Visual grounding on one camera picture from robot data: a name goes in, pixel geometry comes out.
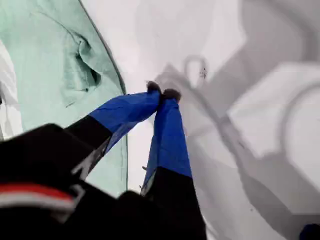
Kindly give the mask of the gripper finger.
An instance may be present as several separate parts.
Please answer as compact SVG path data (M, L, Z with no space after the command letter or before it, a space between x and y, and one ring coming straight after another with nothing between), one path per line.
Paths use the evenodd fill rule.
M166 89L154 119L141 194L150 205L155 237L205 240L206 226L194 187L183 121L181 94Z
M149 81L146 92L112 98L68 126L69 133L93 148L89 159L80 162L73 173L85 179L123 136L156 112L161 97L159 85Z

